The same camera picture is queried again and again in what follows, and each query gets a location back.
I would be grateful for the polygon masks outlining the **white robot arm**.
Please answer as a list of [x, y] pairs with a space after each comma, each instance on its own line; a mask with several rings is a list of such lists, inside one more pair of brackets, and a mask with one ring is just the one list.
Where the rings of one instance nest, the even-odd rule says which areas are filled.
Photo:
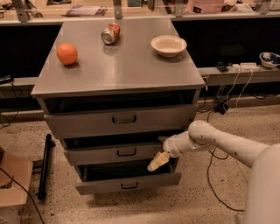
[[167, 137], [148, 165], [154, 172], [172, 158], [214, 145], [251, 169], [244, 224], [280, 224], [280, 144], [267, 145], [220, 131], [197, 120], [188, 130]]

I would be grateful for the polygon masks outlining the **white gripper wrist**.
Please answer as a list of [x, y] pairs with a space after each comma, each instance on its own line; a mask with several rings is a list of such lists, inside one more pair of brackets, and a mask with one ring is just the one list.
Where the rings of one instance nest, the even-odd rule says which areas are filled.
[[169, 162], [170, 158], [178, 158], [186, 151], [190, 151], [191, 141], [187, 131], [168, 137], [163, 143], [163, 151], [159, 152], [150, 162], [147, 169], [154, 172], [160, 166]]

